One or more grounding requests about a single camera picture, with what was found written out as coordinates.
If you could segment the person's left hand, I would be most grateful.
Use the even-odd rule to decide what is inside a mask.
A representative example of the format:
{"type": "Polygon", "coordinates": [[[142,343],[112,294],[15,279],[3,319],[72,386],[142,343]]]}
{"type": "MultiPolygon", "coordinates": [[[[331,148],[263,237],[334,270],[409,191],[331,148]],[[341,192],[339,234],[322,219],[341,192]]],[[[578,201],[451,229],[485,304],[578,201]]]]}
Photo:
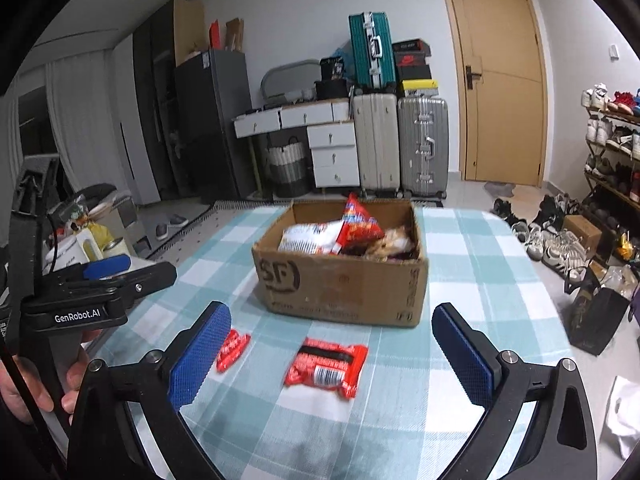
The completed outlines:
{"type": "MultiPolygon", "coordinates": [[[[52,413],[55,408],[62,408],[68,415],[70,426],[76,426],[78,413],[80,413],[80,420],[83,425],[92,423],[94,415],[92,411],[87,411],[86,402],[80,402],[81,408],[78,408],[77,405],[79,404],[81,385],[90,362],[84,344],[95,340],[101,333],[102,330],[85,330],[82,333],[81,343],[78,347],[78,357],[65,374],[66,384],[70,390],[64,394],[61,401],[55,401],[51,398],[49,391],[40,380],[38,370],[32,362],[21,359],[18,356],[12,356],[15,367],[29,391],[28,396],[32,398],[40,411],[52,413]]],[[[20,389],[17,388],[4,363],[1,363],[1,396],[8,410],[20,422],[25,424],[34,422],[24,396],[20,393],[20,389]]]]}

